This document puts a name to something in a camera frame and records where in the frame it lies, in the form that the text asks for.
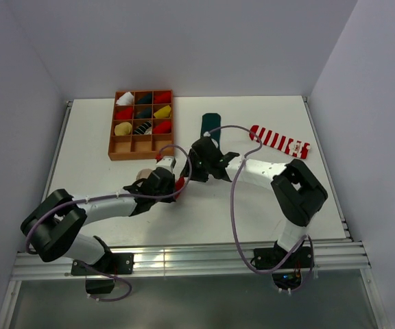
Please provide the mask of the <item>beige red sock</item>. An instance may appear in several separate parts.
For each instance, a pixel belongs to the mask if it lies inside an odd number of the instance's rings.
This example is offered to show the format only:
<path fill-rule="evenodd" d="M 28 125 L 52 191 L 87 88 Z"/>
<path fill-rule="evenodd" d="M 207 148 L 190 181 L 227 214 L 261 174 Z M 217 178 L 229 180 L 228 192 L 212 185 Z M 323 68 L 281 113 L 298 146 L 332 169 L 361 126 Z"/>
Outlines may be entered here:
<path fill-rule="evenodd" d="M 152 169 L 141 169 L 137 175 L 136 175 L 136 180 L 140 180 L 140 179 L 147 179 L 150 175 L 150 173 L 152 172 Z M 185 179 L 183 177 L 180 177 L 175 184 L 175 191 L 179 191 L 185 183 Z"/>

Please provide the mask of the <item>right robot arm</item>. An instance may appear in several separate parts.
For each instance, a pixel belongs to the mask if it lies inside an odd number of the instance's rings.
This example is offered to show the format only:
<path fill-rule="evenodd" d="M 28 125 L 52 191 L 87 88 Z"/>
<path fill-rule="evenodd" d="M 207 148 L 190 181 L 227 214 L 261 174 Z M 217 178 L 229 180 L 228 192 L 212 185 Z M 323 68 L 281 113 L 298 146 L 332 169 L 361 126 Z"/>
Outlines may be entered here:
<path fill-rule="evenodd" d="M 297 261 L 297 249 L 307 238 L 307 228 L 328 199 L 325 188 L 303 161 L 271 163 L 232 151 L 223 154 L 206 136 L 192 144 L 181 176 L 196 182 L 207 182 L 212 176 L 231 183 L 230 220 L 236 244 L 239 244 L 235 223 L 236 183 L 245 182 L 273 191 L 286 218 L 274 252 L 276 262 L 282 267 L 290 267 Z"/>

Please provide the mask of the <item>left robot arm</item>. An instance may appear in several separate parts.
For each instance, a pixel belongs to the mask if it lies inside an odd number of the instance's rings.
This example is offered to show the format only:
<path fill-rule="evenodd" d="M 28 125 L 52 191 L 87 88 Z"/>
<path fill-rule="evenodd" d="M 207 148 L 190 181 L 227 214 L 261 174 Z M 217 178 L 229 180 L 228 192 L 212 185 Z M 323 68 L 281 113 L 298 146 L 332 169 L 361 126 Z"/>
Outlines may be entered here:
<path fill-rule="evenodd" d="M 112 264 L 110 248 L 98 236 L 81 234 L 82 227 L 113 217 L 137 216 L 157 202 L 174 202 L 175 192 L 175 175 L 164 168 L 110 195 L 76 200 L 60 188 L 24 219 L 21 232 L 46 263 L 64 256 L 86 263 L 95 273 L 105 273 Z"/>

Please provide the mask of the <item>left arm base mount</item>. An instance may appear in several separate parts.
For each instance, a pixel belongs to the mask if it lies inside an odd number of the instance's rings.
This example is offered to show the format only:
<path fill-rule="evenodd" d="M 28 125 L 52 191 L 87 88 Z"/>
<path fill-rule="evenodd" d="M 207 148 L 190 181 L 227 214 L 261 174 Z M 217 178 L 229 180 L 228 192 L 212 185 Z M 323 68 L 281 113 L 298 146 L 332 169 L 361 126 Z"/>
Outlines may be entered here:
<path fill-rule="evenodd" d="M 133 265 L 133 253 L 109 253 L 93 265 L 74 260 L 71 275 L 85 277 L 85 291 L 90 298 L 99 302 L 116 302 L 132 292 L 130 282 L 120 275 L 132 274 Z M 122 296 L 109 297 L 114 288 L 119 286 L 126 287 L 127 291 Z"/>

